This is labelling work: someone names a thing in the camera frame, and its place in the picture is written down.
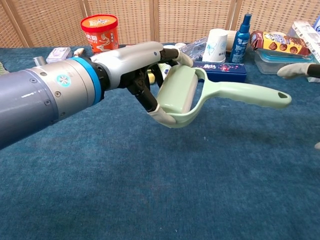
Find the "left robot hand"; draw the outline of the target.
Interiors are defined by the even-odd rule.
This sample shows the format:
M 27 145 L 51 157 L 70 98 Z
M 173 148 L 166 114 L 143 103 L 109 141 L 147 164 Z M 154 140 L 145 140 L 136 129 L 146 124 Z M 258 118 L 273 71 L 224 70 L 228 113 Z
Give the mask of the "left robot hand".
M 164 91 L 164 84 L 169 82 L 168 79 L 163 79 L 159 64 L 166 63 L 172 66 L 169 76 L 173 75 L 174 70 L 183 66 L 188 70 L 192 69 L 193 60 L 178 48 L 165 48 L 159 42 L 149 41 L 96 54 L 88 63 L 97 74 L 101 99 L 106 91 L 127 89 L 149 116 L 166 127 L 182 128 L 195 118 L 194 111 L 187 113 L 165 111 L 150 91 L 148 70 L 155 75 L 161 93 Z

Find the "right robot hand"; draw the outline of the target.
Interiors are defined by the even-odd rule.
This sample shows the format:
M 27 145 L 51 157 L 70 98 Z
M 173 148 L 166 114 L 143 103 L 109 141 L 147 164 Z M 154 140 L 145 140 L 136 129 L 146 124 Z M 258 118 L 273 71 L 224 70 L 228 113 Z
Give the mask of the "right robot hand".
M 283 66 L 277 71 L 277 75 L 284 79 L 296 77 L 320 78 L 319 63 L 293 63 Z

